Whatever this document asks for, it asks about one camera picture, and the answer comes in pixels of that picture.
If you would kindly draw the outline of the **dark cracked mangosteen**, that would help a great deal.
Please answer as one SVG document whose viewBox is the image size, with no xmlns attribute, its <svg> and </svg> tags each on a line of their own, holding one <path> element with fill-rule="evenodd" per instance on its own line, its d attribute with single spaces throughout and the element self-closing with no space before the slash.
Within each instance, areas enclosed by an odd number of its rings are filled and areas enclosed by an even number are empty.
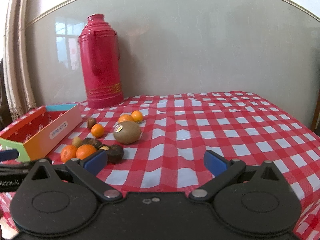
<svg viewBox="0 0 320 240">
<path fill-rule="evenodd" d="M 120 145 L 101 145 L 99 149 L 106 151 L 109 163 L 117 164 L 123 159 L 124 150 Z"/>
</svg>

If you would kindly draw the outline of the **brown kiwi with sticker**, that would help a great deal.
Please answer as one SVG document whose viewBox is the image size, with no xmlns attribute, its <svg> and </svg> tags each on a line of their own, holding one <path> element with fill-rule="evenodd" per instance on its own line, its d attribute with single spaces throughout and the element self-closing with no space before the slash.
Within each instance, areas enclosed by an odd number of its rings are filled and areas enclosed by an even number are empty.
<svg viewBox="0 0 320 240">
<path fill-rule="evenodd" d="M 134 121 L 120 122 L 114 128 L 113 136 L 121 144 L 131 144 L 139 140 L 142 131 Z"/>
</svg>

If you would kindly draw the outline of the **small orange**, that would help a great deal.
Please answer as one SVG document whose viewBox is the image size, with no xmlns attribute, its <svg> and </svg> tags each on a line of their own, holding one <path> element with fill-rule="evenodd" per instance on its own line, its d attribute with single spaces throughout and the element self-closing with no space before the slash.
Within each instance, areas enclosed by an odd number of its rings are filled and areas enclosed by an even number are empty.
<svg viewBox="0 0 320 240">
<path fill-rule="evenodd" d="M 101 125 L 101 124 L 95 124 L 91 128 L 91 134 L 95 138 L 102 137 L 104 135 L 104 132 L 105 132 L 105 129 L 104 129 L 103 125 Z"/>
<path fill-rule="evenodd" d="M 131 116 L 133 118 L 133 120 L 137 123 L 140 123 L 143 121 L 143 114 L 141 111 L 133 111 L 131 113 Z"/>
<path fill-rule="evenodd" d="M 63 163 L 76 157 L 77 147 L 74 145 L 66 145 L 60 153 L 60 159 Z"/>
<path fill-rule="evenodd" d="M 124 121 L 134 121 L 134 118 L 129 114 L 122 114 L 118 119 L 118 123 L 121 123 Z"/>
<path fill-rule="evenodd" d="M 97 149 L 93 145 L 81 145 L 76 150 L 76 157 L 80 160 L 87 158 L 88 156 L 95 153 Z"/>
</svg>

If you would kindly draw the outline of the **red thermos flask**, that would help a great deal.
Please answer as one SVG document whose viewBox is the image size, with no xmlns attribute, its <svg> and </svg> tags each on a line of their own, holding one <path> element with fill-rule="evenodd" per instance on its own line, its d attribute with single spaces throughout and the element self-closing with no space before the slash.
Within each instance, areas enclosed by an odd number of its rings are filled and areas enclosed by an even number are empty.
<svg viewBox="0 0 320 240">
<path fill-rule="evenodd" d="M 121 103 L 117 32 L 103 14 L 94 14 L 88 16 L 78 42 L 88 106 L 99 109 Z"/>
</svg>

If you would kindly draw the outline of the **colourful cardboard box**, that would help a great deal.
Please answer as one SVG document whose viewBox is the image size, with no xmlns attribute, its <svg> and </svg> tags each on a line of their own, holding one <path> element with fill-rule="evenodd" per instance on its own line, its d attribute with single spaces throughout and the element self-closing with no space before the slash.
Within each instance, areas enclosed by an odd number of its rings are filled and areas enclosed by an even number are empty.
<svg viewBox="0 0 320 240">
<path fill-rule="evenodd" d="M 1 150 L 16 149 L 21 162 L 42 159 L 81 122 L 76 103 L 38 107 L 1 131 Z"/>
</svg>

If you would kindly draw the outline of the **dark brown mangosteen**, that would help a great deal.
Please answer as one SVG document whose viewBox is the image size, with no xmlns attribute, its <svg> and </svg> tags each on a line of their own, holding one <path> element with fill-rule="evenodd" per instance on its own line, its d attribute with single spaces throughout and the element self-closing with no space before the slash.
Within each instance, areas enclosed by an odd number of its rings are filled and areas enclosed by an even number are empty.
<svg viewBox="0 0 320 240">
<path fill-rule="evenodd" d="M 100 140 L 98 140 L 96 138 L 85 138 L 82 141 L 82 145 L 92 145 L 93 147 L 95 147 L 98 150 L 101 147 L 102 143 Z"/>
</svg>

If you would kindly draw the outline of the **red white checkered tablecloth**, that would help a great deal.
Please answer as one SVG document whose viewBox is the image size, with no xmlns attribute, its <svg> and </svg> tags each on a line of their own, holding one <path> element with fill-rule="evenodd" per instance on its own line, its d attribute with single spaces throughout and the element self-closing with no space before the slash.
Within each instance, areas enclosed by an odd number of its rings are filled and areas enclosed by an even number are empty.
<svg viewBox="0 0 320 240">
<path fill-rule="evenodd" d="M 111 108 L 79 103 L 83 119 L 105 128 L 114 142 L 119 117 L 140 111 L 142 137 L 126 146 L 124 162 L 99 178 L 123 192 L 190 191 L 210 179 L 205 150 L 248 164 L 274 161 L 302 202 L 297 234 L 319 239 L 319 137 L 284 110 L 244 92 L 135 96 Z"/>
</svg>

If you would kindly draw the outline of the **small yellowish brown fruit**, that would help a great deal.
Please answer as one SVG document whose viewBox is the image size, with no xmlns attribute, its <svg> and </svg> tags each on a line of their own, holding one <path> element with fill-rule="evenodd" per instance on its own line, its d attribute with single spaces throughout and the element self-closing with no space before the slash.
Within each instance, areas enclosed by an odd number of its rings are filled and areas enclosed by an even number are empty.
<svg viewBox="0 0 320 240">
<path fill-rule="evenodd" d="M 72 140 L 72 145 L 79 148 L 82 145 L 82 140 L 80 137 L 74 137 Z"/>
</svg>

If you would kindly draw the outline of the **beige curtain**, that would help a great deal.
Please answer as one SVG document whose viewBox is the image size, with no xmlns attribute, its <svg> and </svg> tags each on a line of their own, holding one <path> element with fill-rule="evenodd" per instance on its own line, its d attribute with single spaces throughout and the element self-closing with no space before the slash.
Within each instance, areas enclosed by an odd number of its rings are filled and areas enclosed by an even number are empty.
<svg viewBox="0 0 320 240">
<path fill-rule="evenodd" d="M 12 120 L 36 107 L 27 63 L 27 0 L 9 0 L 5 20 L 3 74 Z"/>
</svg>

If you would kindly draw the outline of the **small brown round fruit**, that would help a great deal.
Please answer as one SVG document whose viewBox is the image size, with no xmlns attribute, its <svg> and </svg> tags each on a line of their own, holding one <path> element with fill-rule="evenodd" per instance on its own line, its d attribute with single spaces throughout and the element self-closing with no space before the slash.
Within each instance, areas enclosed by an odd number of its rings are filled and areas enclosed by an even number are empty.
<svg viewBox="0 0 320 240">
<path fill-rule="evenodd" d="M 96 119 L 95 118 L 88 118 L 87 119 L 87 128 L 88 129 L 92 129 L 92 127 L 97 123 Z"/>
</svg>

